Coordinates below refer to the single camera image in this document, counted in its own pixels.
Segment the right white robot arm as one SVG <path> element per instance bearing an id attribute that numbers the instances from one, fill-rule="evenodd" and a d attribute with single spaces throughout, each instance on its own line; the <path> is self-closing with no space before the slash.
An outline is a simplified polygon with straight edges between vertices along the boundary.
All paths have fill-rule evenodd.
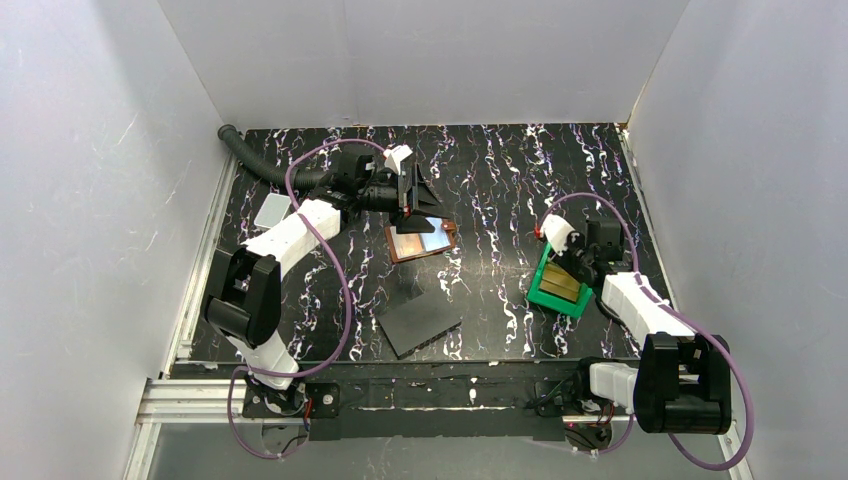
<path id="1" fill-rule="evenodd" d="M 639 363 L 579 363 L 573 395 L 612 404 L 647 433 L 724 434 L 731 423 L 730 368 L 714 343 L 670 312 L 668 301 L 623 257 L 625 235 L 610 219 L 573 231 L 558 262 L 592 288 L 605 312 L 640 345 Z"/>

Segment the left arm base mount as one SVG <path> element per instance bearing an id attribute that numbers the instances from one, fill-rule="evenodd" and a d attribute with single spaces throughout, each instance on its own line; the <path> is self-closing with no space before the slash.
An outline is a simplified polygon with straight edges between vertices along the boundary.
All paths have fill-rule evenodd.
<path id="1" fill-rule="evenodd" d="M 273 390 L 249 373 L 242 379 L 246 390 L 241 416 L 261 421 L 261 439 L 269 430 L 295 430 L 285 444 L 266 447 L 267 455 L 294 452 L 308 440 L 313 420 L 336 418 L 340 412 L 341 388 L 336 383 L 294 379 L 287 390 Z"/>

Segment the gold credit card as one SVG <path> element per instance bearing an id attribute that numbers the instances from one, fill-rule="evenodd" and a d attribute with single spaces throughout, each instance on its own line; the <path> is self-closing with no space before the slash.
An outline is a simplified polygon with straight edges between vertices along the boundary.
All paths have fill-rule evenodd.
<path id="1" fill-rule="evenodd" d="M 395 262 L 402 262 L 423 255 L 425 248 L 420 234 L 390 233 L 391 255 Z"/>

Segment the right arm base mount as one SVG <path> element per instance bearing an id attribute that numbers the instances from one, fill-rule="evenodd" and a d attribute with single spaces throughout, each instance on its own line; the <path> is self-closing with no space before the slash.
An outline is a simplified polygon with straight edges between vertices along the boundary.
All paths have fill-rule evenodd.
<path id="1" fill-rule="evenodd" d="M 612 401 L 581 397 L 576 381 L 569 379 L 536 382 L 523 408 L 562 420 L 571 450 L 593 458 L 620 448 L 636 425 L 635 416 Z"/>

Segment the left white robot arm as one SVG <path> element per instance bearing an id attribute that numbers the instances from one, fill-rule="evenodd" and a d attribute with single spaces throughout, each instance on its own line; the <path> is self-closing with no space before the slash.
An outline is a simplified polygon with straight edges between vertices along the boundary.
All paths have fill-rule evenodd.
<path id="1" fill-rule="evenodd" d="M 286 274 L 322 248 L 342 275 L 329 241 L 364 212 L 387 214 L 401 235 L 433 233 L 433 219 L 448 216 L 409 146 L 378 153 L 372 142 L 342 144 L 342 158 L 328 170 L 303 170 L 295 160 L 280 173 L 293 208 L 286 218 L 235 248 L 217 248 L 213 256 L 201 317 L 273 391 L 285 391 L 306 375 L 278 332 Z"/>

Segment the brown leather card holder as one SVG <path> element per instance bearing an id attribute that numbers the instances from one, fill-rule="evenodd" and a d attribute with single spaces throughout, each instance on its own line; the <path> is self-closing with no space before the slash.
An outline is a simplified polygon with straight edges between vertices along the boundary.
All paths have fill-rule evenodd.
<path id="1" fill-rule="evenodd" d="M 412 233 L 398 233 L 395 226 L 384 229 L 391 261 L 395 264 L 452 250 L 456 244 L 455 222 L 438 217 L 414 217 Z"/>

